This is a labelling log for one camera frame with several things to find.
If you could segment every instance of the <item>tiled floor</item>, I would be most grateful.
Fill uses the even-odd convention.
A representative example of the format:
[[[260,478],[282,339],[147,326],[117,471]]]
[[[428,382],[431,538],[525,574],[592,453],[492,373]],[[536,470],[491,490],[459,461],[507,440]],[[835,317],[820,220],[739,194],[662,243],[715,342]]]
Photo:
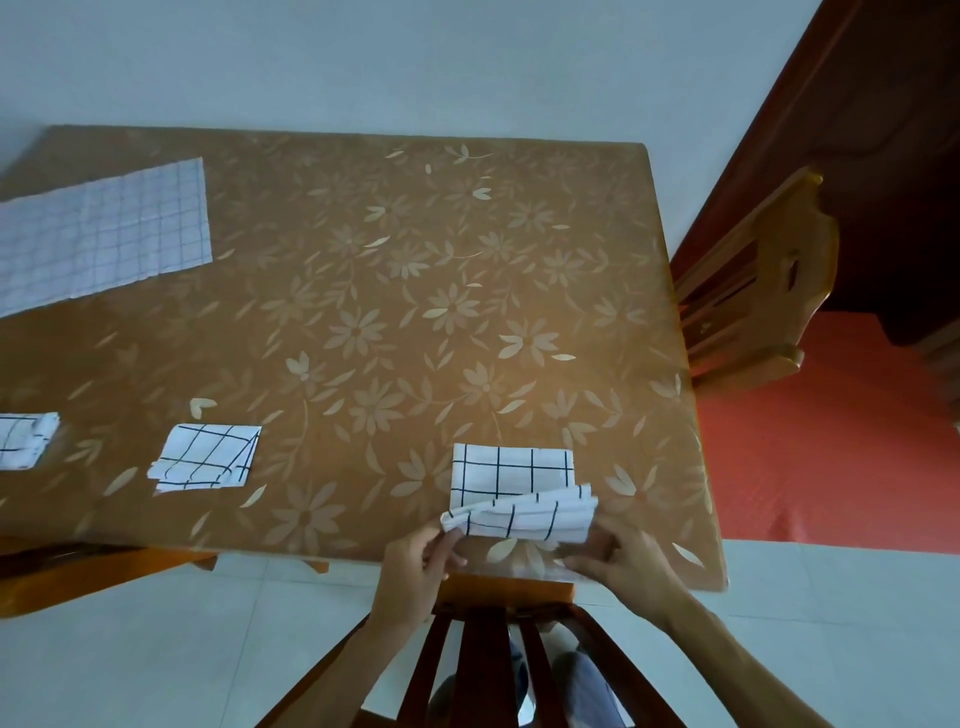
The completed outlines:
[[[957,725],[960,557],[728,541],[731,589],[702,595],[837,726]],[[20,726],[249,728],[358,621],[377,569],[222,557],[0,622],[0,706]],[[606,590],[578,593],[691,728],[732,726],[683,654]],[[438,682],[453,671],[459,631]],[[367,701],[395,715],[425,635]]]

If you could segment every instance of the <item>folded napkin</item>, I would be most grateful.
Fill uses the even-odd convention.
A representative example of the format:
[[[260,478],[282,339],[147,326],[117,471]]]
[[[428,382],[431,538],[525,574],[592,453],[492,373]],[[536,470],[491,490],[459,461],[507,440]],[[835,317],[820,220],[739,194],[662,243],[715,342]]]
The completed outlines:
[[[573,479],[570,450],[458,443],[441,525],[470,536],[581,544],[598,501],[589,484]]]
[[[260,427],[177,425],[147,477],[158,492],[228,488],[247,482]]]
[[[60,415],[0,414],[0,471],[24,471],[36,465],[60,425]]]

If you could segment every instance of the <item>hand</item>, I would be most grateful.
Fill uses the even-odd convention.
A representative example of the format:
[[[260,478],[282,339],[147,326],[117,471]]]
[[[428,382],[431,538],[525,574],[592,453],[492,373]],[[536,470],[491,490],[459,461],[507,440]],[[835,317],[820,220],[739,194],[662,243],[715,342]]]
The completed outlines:
[[[430,616],[447,562],[455,566],[467,562],[453,552],[463,531],[455,528],[438,538],[441,533],[431,522],[387,544],[367,622],[372,630],[399,632],[407,639]]]
[[[614,516],[598,515],[595,522],[619,542],[612,560],[605,563],[587,556],[568,556],[564,564],[599,581],[627,609],[665,631],[671,614],[684,604],[690,592],[653,536]]]

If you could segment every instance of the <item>wooden door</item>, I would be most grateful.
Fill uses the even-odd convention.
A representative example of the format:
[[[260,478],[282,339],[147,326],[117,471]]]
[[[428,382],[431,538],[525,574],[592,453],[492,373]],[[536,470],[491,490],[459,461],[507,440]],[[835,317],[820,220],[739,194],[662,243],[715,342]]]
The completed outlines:
[[[960,3],[824,0],[671,264],[799,167],[840,226],[827,307],[913,344],[960,316]]]

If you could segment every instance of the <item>table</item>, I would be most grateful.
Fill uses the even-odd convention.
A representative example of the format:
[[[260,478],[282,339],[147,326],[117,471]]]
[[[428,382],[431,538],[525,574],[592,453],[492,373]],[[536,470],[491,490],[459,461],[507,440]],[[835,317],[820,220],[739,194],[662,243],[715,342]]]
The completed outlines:
[[[567,447],[725,588],[642,145],[58,127],[0,199],[197,156],[212,264],[0,320],[0,411],[62,418],[0,473],[0,534],[376,561],[446,507],[455,441]],[[264,425],[247,485],[155,496],[198,419]],[[463,551],[566,579],[553,546]]]

